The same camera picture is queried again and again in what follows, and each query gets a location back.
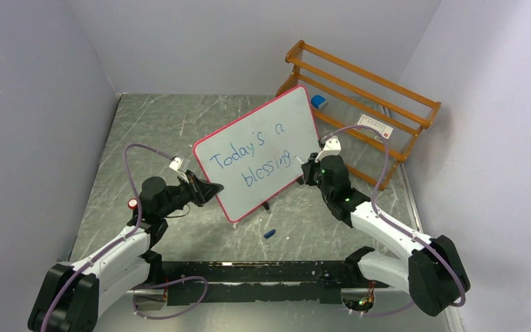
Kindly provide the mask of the whiteboard with pink frame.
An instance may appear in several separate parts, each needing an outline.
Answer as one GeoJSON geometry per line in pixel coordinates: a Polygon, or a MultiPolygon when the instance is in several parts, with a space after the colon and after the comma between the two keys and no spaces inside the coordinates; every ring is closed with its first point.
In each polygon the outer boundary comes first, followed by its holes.
{"type": "Polygon", "coordinates": [[[194,155],[206,179],[224,190],[216,198],[236,223],[294,183],[319,136],[307,90],[296,86],[197,141],[194,155]]]}

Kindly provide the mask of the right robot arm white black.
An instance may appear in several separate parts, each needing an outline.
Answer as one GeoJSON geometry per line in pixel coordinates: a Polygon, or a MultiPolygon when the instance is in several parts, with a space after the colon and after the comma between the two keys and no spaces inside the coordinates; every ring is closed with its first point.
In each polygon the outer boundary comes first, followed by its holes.
{"type": "Polygon", "coordinates": [[[392,286],[407,293],[414,305],[432,317],[465,303],[470,282],[450,238],[415,231],[378,208],[371,197],[351,185],[341,156],[318,160],[312,153],[301,170],[301,182],[321,192],[333,217],[372,236],[395,254],[388,257],[363,247],[349,255],[345,275],[351,285],[363,286],[370,280],[392,286]]]}

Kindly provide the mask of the blue marker cap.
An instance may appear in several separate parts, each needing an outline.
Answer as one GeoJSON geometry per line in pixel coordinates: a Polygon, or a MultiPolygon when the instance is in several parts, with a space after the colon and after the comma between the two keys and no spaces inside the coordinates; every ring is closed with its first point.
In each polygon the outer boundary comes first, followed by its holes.
{"type": "Polygon", "coordinates": [[[272,230],[269,230],[268,232],[266,232],[263,237],[265,239],[269,239],[271,236],[273,236],[274,234],[276,233],[276,230],[275,229],[272,229],[272,230]]]}

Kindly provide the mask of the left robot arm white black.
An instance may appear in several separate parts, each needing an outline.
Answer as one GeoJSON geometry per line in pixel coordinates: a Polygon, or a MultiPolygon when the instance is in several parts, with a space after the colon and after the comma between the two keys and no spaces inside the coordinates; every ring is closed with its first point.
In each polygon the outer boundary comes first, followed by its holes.
{"type": "Polygon", "coordinates": [[[92,331],[127,291],[161,283],[162,257],[152,248],[168,228],[167,217],[190,203],[204,206],[224,188],[191,171],[178,181],[146,179],[131,203],[131,220],[117,236],[84,259],[48,270],[28,318],[30,331],[92,331]]]}

